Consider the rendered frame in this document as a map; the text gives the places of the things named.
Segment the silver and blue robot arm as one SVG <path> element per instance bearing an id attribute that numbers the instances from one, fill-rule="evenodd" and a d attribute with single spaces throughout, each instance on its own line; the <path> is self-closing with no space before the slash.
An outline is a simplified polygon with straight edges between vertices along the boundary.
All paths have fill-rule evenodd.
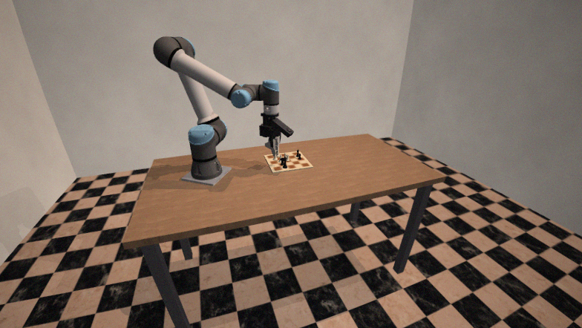
<path id="1" fill-rule="evenodd" d="M 181 49 L 182 48 L 182 49 Z M 226 123 L 212 110 L 202 85 L 230 100 L 236 108 L 245 108 L 252 100 L 264 101 L 264 113 L 279 113 L 279 86 L 276 80 L 262 85 L 238 85 L 195 60 L 194 45 L 183 37 L 160 37 L 153 47 L 156 59 L 177 72 L 197 115 L 197 126 L 189 130 L 192 153 L 192 177 L 210 180 L 221 175 L 222 166 L 216 146 L 227 134 Z M 267 107 L 268 105 L 268 107 Z M 273 107 L 273 105 L 275 107 Z"/>

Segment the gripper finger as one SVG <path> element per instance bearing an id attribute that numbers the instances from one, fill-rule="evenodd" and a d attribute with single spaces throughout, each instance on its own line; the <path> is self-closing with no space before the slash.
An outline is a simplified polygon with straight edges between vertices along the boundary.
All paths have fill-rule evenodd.
<path id="1" fill-rule="evenodd" d="M 276 150 L 276 154 L 277 154 L 278 153 L 279 144 L 280 144 L 280 141 L 281 141 L 281 133 L 274 140 L 275 140 L 275 150 Z"/>
<path id="2" fill-rule="evenodd" d="M 265 146 L 267 148 L 271 149 L 272 155 L 275 156 L 275 153 L 276 153 L 276 151 L 275 151 L 275 140 L 274 140 L 274 137 L 273 137 L 272 133 L 269 136 L 268 142 L 265 143 Z"/>

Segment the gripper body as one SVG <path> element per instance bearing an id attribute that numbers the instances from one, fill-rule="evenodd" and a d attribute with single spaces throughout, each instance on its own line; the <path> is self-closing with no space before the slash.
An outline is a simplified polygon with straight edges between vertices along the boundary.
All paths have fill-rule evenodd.
<path id="1" fill-rule="evenodd" d="M 268 115 L 268 114 L 265 114 L 265 113 L 264 114 L 261 113 L 261 116 L 263 117 L 263 124 L 261 124 L 259 126 L 260 136 L 262 136 L 262 137 L 269 137 L 270 134 L 273 132 L 272 135 L 273 135 L 274 139 L 276 137 L 278 137 L 278 135 L 281 132 L 277 128 L 275 128 L 273 125 L 271 125 L 270 123 L 271 123 L 271 121 L 273 119 L 275 119 L 275 117 L 278 117 L 279 116 L 279 113 L 278 114 L 275 114 L 275 115 Z"/>

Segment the chessboard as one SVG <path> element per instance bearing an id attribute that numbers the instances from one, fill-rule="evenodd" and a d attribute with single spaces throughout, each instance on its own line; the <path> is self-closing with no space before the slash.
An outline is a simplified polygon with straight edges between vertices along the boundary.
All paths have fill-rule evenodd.
<path id="1" fill-rule="evenodd" d="M 298 152 L 298 154 L 301 154 L 301 160 L 299 160 L 298 157 L 296 156 L 297 151 L 287 152 L 286 154 L 289 155 L 289 160 L 290 160 L 290 161 L 286 161 L 287 168 L 283 168 L 283 165 L 281 165 L 281 163 L 279 162 L 280 157 L 277 157 L 278 160 L 273 160 L 274 157 L 272 154 L 264 155 L 272 173 L 313 168 L 313 166 L 310 164 L 310 162 L 305 158 L 305 156 L 301 152 Z"/>

